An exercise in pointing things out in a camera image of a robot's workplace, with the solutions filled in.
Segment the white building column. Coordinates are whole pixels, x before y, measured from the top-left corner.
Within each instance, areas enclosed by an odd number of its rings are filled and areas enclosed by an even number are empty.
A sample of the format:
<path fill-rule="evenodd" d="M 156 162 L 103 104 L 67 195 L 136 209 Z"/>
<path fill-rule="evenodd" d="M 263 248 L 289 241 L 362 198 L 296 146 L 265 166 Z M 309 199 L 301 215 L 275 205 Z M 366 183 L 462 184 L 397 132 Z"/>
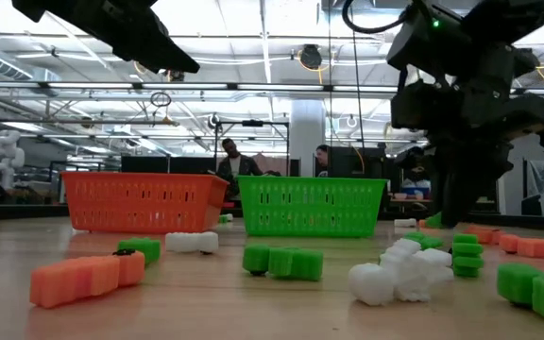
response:
<path fill-rule="evenodd" d="M 290 114 L 290 157 L 300 162 L 299 175 L 313 177 L 315 150 L 325 143 L 325 108 L 322 100 L 296 100 Z"/>

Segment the orange pumpkin figure toy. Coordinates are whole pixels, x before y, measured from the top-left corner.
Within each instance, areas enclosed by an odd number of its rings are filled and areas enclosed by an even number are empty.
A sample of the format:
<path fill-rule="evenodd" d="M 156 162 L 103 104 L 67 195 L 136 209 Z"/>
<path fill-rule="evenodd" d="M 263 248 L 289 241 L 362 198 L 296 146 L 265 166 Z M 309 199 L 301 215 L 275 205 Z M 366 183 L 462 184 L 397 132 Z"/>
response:
<path fill-rule="evenodd" d="M 544 239 L 504 234 L 500 238 L 499 246 L 508 254 L 544 259 Z"/>
<path fill-rule="evenodd" d="M 477 237 L 480 244 L 497 245 L 504 235 L 501 229 L 490 228 L 478 225 L 469 225 L 465 229 L 465 234 L 473 234 Z"/>
<path fill-rule="evenodd" d="M 29 302 L 42 308 L 54 308 L 136 285 L 144 276 L 145 255 L 135 249 L 122 249 L 107 256 L 67 259 L 31 272 Z"/>

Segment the wooden table with bowls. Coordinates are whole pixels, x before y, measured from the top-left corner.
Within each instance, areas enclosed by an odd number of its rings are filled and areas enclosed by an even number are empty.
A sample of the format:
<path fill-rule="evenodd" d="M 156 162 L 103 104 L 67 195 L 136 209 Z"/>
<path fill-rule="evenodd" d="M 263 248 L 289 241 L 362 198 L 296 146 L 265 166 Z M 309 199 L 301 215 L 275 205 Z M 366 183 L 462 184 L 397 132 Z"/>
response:
<path fill-rule="evenodd" d="M 396 192 L 389 194 L 392 201 L 428 203 L 431 201 L 432 185 L 429 180 L 412 181 L 406 179 Z"/>

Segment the black partition panel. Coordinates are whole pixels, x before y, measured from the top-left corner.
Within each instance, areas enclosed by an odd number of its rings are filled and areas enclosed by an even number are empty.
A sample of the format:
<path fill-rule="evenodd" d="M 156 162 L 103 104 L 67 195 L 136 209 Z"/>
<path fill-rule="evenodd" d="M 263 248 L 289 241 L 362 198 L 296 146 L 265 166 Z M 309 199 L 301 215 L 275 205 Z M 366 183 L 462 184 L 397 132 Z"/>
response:
<path fill-rule="evenodd" d="M 124 173 L 214 174 L 211 158 L 123 156 Z"/>
<path fill-rule="evenodd" d="M 332 178 L 380 179 L 383 176 L 385 150 L 334 146 L 329 154 L 329 176 Z"/>

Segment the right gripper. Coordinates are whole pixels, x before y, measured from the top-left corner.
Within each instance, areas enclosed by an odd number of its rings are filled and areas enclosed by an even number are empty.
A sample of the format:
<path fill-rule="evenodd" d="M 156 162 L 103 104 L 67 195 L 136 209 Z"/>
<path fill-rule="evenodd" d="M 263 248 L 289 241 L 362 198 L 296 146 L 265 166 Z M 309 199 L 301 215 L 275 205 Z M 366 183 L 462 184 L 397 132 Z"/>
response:
<path fill-rule="evenodd" d="M 435 221 L 454 228 L 475 204 L 471 179 L 496 180 L 513 169 L 509 153 L 513 145 L 500 138 L 433 134 L 425 147 L 425 169 L 432 179 Z M 463 177 L 446 177 L 449 173 Z"/>

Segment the black gantry frame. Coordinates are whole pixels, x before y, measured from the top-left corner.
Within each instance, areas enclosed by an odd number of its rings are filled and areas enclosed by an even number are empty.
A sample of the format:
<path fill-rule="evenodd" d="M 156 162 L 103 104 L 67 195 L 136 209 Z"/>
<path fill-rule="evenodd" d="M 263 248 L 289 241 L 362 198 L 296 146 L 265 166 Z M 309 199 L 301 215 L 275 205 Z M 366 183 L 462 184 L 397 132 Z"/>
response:
<path fill-rule="evenodd" d="M 214 123 L 214 151 L 213 151 L 213 157 L 215 160 L 217 160 L 217 154 L 218 154 L 218 143 L 220 142 L 220 138 L 224 136 L 223 133 L 219 132 L 219 129 L 223 127 L 224 125 L 229 125 L 227 129 L 225 129 L 225 132 L 229 132 L 232 128 L 234 128 L 237 124 L 241 125 L 242 127 L 247 128 L 262 128 L 262 127 L 272 127 L 273 130 L 275 130 L 286 142 L 286 151 L 285 151 L 285 174 L 286 176 L 290 175 L 290 124 L 288 122 L 273 122 L 273 121 L 262 121 L 262 120 L 255 120 L 255 119 L 249 119 L 249 120 L 243 120 L 239 123 L 237 122 L 231 122 L 231 121 L 217 121 Z M 279 130 L 278 127 L 285 127 L 286 134 L 283 135 Z"/>

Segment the orange plastic basket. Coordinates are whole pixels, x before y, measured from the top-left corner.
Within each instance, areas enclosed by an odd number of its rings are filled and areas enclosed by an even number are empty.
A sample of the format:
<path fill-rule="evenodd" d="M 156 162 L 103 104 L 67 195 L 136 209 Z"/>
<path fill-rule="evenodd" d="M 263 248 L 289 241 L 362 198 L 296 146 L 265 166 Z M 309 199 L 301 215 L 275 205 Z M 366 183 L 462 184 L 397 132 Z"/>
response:
<path fill-rule="evenodd" d="M 228 183 L 214 175 L 64 172 L 76 230 L 200 233 L 218 223 Z"/>

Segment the person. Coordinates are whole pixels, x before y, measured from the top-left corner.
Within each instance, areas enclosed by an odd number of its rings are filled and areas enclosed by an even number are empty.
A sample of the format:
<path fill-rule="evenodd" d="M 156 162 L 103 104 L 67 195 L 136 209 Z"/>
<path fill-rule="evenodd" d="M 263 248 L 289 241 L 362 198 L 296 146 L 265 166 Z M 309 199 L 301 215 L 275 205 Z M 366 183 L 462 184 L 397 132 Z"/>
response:
<path fill-rule="evenodd" d="M 219 163 L 216 175 L 229 183 L 225 199 L 232 200 L 240 194 L 237 180 L 239 176 L 261 176 L 264 172 L 253 158 L 238 151 L 231 138 L 224 139 L 221 145 L 227 156 Z"/>
<path fill-rule="evenodd" d="M 325 178 L 328 175 L 329 148 L 327 144 L 321 144 L 315 150 L 316 162 L 318 164 L 316 175 L 320 178 Z"/>

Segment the long ceiling light bar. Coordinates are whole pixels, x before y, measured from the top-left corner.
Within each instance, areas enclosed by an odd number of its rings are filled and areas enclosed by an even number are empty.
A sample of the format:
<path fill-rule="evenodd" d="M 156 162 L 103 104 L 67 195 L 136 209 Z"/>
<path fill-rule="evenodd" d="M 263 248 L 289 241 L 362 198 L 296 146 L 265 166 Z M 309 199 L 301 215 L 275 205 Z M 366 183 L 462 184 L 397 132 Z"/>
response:
<path fill-rule="evenodd" d="M 90 90 L 238 90 L 238 91 L 289 91 L 289 92 L 366 92 L 392 93 L 396 86 L 357 85 L 298 85 L 271 83 L 143 83 L 143 82 L 28 82 L 0 81 L 0 88 L 17 89 L 90 89 Z"/>

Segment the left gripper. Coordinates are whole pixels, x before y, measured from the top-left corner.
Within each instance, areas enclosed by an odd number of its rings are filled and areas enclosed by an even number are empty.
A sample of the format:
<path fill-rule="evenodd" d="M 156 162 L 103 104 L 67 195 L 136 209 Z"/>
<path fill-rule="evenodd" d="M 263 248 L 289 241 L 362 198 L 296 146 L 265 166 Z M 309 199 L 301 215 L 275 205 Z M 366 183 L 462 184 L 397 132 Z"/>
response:
<path fill-rule="evenodd" d="M 200 65 L 173 42 L 150 8 L 156 1 L 11 0 L 13 7 L 33 22 L 38 23 L 49 12 L 112 45 L 117 57 L 137 61 L 154 73 L 197 73 Z"/>

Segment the green plastic basket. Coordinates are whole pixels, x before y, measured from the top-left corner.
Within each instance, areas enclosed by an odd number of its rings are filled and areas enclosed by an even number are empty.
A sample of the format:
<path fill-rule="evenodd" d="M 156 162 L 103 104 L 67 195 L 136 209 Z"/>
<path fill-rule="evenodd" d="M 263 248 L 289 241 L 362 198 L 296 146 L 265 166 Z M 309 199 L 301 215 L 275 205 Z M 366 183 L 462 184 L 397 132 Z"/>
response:
<path fill-rule="evenodd" d="M 368 238 L 386 181 L 379 178 L 238 178 L 250 236 Z"/>

